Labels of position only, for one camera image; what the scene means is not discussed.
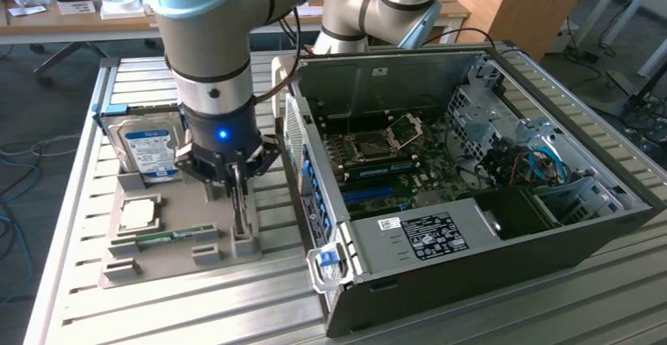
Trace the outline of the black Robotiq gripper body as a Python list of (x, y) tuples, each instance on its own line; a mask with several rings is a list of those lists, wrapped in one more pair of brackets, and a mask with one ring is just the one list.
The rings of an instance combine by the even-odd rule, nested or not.
[(247, 159), (262, 145), (255, 119), (255, 100), (234, 112), (208, 115), (183, 106), (192, 137), (192, 156), (196, 170), (207, 177), (234, 176), (228, 168), (239, 165), (242, 177), (250, 176)]

